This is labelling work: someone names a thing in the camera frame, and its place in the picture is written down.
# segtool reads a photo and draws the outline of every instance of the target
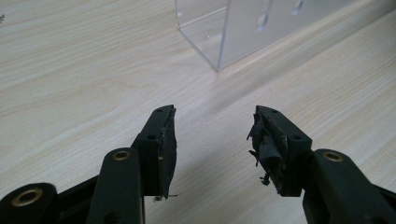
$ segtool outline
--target wooden table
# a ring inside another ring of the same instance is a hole
[[[174,1],[0,4],[0,197],[99,173],[152,110],[177,108],[171,194],[148,223],[304,223],[302,198],[260,182],[256,105],[396,191],[396,8],[361,0],[220,72],[177,29]]]

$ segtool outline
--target transparent plastic container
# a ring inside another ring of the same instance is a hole
[[[221,68],[357,0],[176,0],[180,32]]]

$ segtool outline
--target wood grain surface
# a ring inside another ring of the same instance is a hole
[[[147,223],[306,222],[302,198],[260,182],[246,141],[256,105],[396,191],[394,8],[361,0],[215,72],[177,29],[172,0],[2,1],[0,197],[97,175],[169,104],[177,197],[146,198]]]

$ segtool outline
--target table surface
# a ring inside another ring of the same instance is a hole
[[[260,182],[246,141],[256,105],[396,191],[394,8],[361,0],[215,72],[177,29],[172,0],[3,2],[0,197],[98,175],[170,104],[177,197],[147,197],[148,223],[305,222],[302,198]]]

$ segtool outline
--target light wood tabletop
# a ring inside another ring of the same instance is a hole
[[[177,108],[177,197],[147,197],[147,223],[306,222],[302,197],[259,179],[246,140],[256,105],[396,191],[395,8],[360,0],[216,72],[172,0],[2,1],[0,197],[98,175],[163,105]]]

